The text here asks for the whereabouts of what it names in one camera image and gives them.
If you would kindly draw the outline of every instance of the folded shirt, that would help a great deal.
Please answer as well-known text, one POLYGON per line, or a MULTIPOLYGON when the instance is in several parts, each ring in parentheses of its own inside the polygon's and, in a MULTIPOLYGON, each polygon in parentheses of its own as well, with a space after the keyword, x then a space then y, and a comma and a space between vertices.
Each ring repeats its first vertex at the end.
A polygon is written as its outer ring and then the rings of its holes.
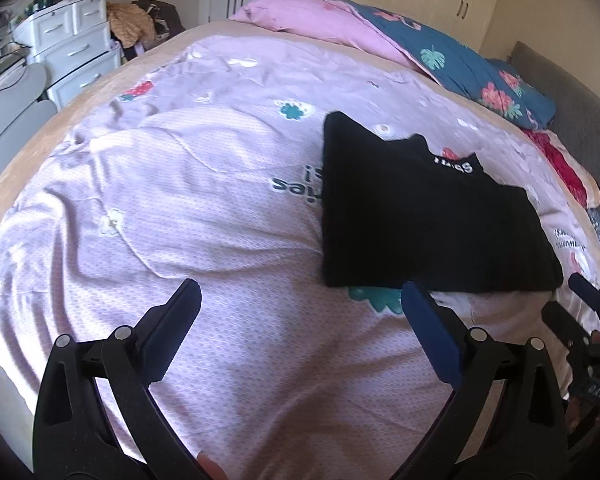
POLYGON ((327 286, 504 292, 562 284, 535 209, 475 154, 448 160, 421 135, 382 140, 341 112, 324 123, 322 273, 327 286))

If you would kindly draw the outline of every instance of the brown garment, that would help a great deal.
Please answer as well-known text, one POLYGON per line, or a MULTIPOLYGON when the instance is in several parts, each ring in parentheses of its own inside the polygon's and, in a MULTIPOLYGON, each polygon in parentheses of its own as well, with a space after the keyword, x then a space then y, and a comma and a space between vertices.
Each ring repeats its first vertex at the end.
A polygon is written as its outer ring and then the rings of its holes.
POLYGON ((107 4, 107 19, 124 48, 155 40, 154 20, 135 4, 107 4))

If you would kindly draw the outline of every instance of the folded black garment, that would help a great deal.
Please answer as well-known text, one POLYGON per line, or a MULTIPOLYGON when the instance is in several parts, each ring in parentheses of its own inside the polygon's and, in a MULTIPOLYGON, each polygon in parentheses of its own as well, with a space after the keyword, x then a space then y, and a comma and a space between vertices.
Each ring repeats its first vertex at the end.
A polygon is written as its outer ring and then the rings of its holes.
POLYGON ((503 292, 563 281, 526 191, 498 184, 475 154, 432 154, 421 135, 382 140, 328 115, 322 209, 328 286, 503 292))

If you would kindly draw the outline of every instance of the gray headboard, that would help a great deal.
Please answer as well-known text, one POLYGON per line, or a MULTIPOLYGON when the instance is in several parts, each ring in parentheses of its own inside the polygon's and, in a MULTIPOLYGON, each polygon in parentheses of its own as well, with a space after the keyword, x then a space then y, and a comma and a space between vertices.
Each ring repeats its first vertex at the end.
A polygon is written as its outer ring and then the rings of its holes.
POLYGON ((557 112, 549 129, 600 186, 600 98, 524 43, 516 43, 510 63, 526 83, 555 102, 557 112))

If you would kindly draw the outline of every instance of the mattress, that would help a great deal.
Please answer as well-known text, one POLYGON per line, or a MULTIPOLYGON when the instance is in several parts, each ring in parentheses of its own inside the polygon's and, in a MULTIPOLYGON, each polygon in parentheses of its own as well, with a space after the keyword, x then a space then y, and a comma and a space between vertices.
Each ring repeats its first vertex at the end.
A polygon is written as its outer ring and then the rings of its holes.
MULTIPOLYGON (((390 300, 320 283, 321 121, 333 109, 386 138, 418 131, 434 152, 476 152, 527 189, 565 273, 600 286, 586 212, 515 126, 359 51, 213 23, 82 94, 0 178, 0 365, 29 409, 59 333, 103 338, 190 277, 201 315, 152 386, 187 447, 230 478, 388 478, 449 388, 390 300), (53 242, 28 242, 29 227, 53 242)), ((567 290, 557 297, 598 327, 567 290)), ((544 338, 568 383, 539 320, 548 294, 436 298, 495 338, 544 338)))

